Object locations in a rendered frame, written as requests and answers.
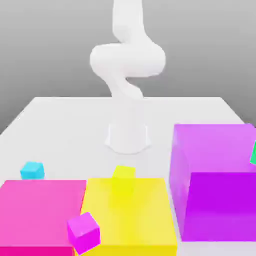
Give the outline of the large pink box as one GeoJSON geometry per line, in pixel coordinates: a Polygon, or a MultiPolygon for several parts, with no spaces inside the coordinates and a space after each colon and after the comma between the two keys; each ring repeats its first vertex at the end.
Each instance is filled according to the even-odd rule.
{"type": "Polygon", "coordinates": [[[85,180],[7,180],[0,187],[0,256],[74,256],[67,221],[85,180]]]}

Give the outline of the small cyan cube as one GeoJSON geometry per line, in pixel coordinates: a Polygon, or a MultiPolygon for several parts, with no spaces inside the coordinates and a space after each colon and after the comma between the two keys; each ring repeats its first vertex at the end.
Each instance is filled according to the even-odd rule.
{"type": "Polygon", "coordinates": [[[22,180],[42,180],[45,178],[44,165],[40,162],[27,162],[20,174],[22,180]]]}

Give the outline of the small yellow cube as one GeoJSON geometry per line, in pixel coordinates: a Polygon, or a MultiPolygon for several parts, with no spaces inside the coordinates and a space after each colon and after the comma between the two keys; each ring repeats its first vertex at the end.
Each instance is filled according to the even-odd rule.
{"type": "Polygon", "coordinates": [[[119,196],[130,196],[134,191],[135,179],[135,167],[117,165],[111,178],[113,192],[119,196]]]}

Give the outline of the large yellow box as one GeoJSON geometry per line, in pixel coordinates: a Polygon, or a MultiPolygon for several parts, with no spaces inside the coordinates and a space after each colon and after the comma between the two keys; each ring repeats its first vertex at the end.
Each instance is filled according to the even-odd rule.
{"type": "Polygon", "coordinates": [[[81,213],[100,227],[100,245],[75,256],[177,256],[177,237],[163,178],[135,178],[130,196],[119,196],[111,178],[87,181],[81,213]]]}

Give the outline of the small magenta cube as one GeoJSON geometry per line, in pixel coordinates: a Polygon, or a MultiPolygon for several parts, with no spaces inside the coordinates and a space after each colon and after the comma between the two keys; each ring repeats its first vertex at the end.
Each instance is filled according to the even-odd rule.
{"type": "Polygon", "coordinates": [[[101,244],[100,226],[90,212],[68,220],[67,233],[69,242],[79,255],[101,244]]]}

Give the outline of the small green cube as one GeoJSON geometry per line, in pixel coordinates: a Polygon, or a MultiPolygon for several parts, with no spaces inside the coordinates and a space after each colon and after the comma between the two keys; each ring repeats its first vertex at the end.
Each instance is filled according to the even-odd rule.
{"type": "Polygon", "coordinates": [[[251,153],[251,157],[250,157],[250,163],[252,165],[256,166],[256,140],[254,142],[254,146],[253,146],[253,149],[252,149],[252,153],[251,153]]]}

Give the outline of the large purple box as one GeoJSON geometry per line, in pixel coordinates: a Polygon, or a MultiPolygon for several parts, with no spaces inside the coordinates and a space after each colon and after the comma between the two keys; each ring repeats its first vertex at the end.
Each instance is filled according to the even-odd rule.
{"type": "Polygon", "coordinates": [[[169,185],[184,242],[256,242],[251,124],[176,124],[169,185]]]}

